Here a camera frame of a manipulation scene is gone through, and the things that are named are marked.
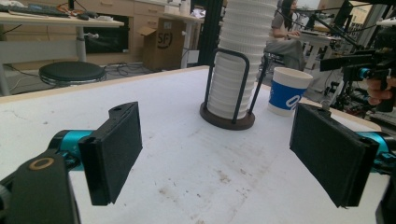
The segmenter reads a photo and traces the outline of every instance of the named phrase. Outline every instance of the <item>stack of white cups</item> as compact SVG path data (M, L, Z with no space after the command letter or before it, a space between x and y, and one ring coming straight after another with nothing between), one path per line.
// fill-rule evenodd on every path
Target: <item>stack of white cups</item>
M248 110L276 3L277 0L228 0L227 3L219 48L243 53L250 62L238 119L244 118ZM212 114L224 119L233 118L245 66L241 58L217 54L207 103Z

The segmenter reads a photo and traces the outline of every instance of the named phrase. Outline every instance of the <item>black metal stand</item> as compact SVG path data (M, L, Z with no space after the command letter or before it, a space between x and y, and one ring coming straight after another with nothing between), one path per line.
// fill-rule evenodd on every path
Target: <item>black metal stand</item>
M244 73L244 76L242 78L241 89L239 91L238 99L237 99L236 106L235 106L235 111L233 113L233 119L220 118L220 117L212 114L207 109L207 101L208 101L208 98L209 98L210 85L211 85L211 82L212 82L213 67L214 67L215 57L216 57L216 54L218 52L222 52L222 53L233 55L235 57L242 58L245 61L245 64L246 64L245 73ZM202 118L204 120L206 120L207 122L209 122L209 123L211 123L211 124L213 124L213 125L215 125L217 127L223 128L223 129L240 131L240 130L245 130L245 129L250 128L251 126L253 126L253 123L254 123L254 120L255 120L255 116L253 114L253 107L254 107L254 104L256 103L256 99L257 99L257 96L259 94L260 85L262 84L262 80L265 77L265 71L264 70L262 71L262 74L261 74L260 79L259 79L258 87L256 88L255 94L253 96L253 100L252 100L252 102L250 104L250 108L247 111L247 114L245 115L244 118L237 119L238 111L239 111L239 108L240 108L240 105L241 105L241 102L242 102L242 96L244 94L245 86L246 86L247 79L248 79L249 60L244 54L239 53L239 52L235 52L235 51L228 50L228 49L215 49L213 51L213 54L212 54L211 62L212 63L210 64L209 74L208 74L208 77L207 77L205 101L201 104L201 107L200 107L200 114L201 114Z

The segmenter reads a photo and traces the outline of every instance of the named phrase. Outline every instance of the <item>paper cup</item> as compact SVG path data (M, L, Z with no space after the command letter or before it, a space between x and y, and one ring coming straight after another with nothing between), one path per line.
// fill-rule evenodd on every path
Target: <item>paper cup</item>
M308 88L312 76L286 67L276 67L270 92L268 110L291 116Z

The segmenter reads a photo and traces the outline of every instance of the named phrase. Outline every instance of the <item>person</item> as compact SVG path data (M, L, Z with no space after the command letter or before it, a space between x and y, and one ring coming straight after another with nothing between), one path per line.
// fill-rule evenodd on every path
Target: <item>person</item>
M305 61L303 47L299 40L288 39L288 35L300 35L299 31L292 31L292 14L297 7L296 0L283 0L272 21L269 40L264 52L283 55L283 62L288 68L304 71Z
M378 79L367 79L367 92L369 93L369 104L370 105L379 105L382 100L388 100L392 98L392 92L390 88L396 88L396 77L391 77L387 79L388 87L381 91L381 80Z

